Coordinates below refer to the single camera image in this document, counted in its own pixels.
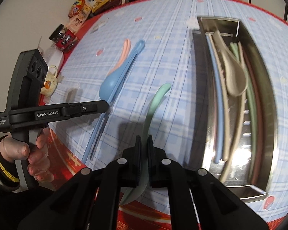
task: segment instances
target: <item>silver rivet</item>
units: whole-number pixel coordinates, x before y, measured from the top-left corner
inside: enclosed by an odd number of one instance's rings
[[[90,172],[91,172],[91,170],[89,168],[84,168],[81,170],[82,175],[88,175]]]
[[[197,173],[198,173],[199,175],[201,175],[201,176],[205,176],[205,175],[207,175],[207,170],[205,170],[205,169],[199,169],[199,170],[197,171]]]
[[[125,164],[126,162],[127,162],[126,158],[120,158],[120,159],[117,160],[118,164]]]
[[[162,159],[161,163],[164,165],[169,165],[169,164],[171,164],[171,160],[168,158],[164,158],[164,159]]]

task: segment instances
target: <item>yellow mug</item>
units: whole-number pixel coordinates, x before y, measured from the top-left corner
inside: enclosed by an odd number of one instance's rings
[[[58,79],[57,79],[58,69],[56,66],[50,66],[48,70],[50,68],[54,68],[55,72],[54,74],[52,74],[48,71],[46,78],[45,78],[44,87],[42,87],[41,89],[41,94],[48,96],[48,97],[50,97],[54,93],[54,90],[56,89],[58,85]]]

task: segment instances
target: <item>blue checkered tablecloth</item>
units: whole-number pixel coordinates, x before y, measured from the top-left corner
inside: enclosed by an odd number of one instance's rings
[[[279,158],[269,189],[275,200],[267,209],[265,201],[248,205],[266,221],[283,217],[288,212],[288,26],[261,10],[230,0],[149,0],[106,13],[98,22],[109,18],[108,22],[94,33],[89,30],[65,63],[61,71],[64,79],[50,103],[99,100],[99,87],[118,61],[124,40],[129,38],[132,48],[144,39],[146,46],[116,99],[93,160],[86,165],[103,168],[133,146],[153,95],[163,83],[171,83],[150,134],[154,146],[163,148],[169,158],[185,167],[198,167],[194,150],[200,152],[205,146],[200,116],[207,110],[208,100],[202,43],[186,25],[196,16],[241,19],[266,63],[278,118]],[[51,123],[50,127],[81,159],[96,120],[94,115],[85,116]],[[139,201],[170,213],[165,190],[147,189]]]

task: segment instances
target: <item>metal tray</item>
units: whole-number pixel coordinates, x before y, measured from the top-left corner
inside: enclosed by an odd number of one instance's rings
[[[246,102],[241,139],[232,161],[230,175],[224,185],[244,202],[262,200],[268,195],[267,191],[269,191],[273,171],[278,159],[276,104],[268,72],[252,37],[239,19],[208,16],[199,16],[197,19],[206,45],[205,52],[208,62],[207,72],[209,87],[207,138],[202,167],[209,170],[210,173],[218,178],[224,166],[223,161],[220,161],[219,164],[212,162],[214,157],[215,132],[217,130],[214,115],[216,105],[211,53],[208,49],[205,37],[206,34],[213,34],[213,32],[219,30],[227,46],[229,46],[230,42],[241,42],[254,72],[263,114],[263,146],[259,146],[262,148],[262,159],[257,182],[251,184],[248,181],[250,160],[255,157],[251,156],[252,141],[250,135],[252,132],[249,123],[248,104]],[[237,115],[237,98],[229,97],[228,103],[230,113],[230,136],[232,137]]]

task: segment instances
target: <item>black sleeve cuff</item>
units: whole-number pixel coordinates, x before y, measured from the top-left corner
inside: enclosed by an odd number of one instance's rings
[[[10,163],[6,161],[0,152],[0,181],[8,186],[15,188],[19,184],[19,177],[16,169],[15,163]]]

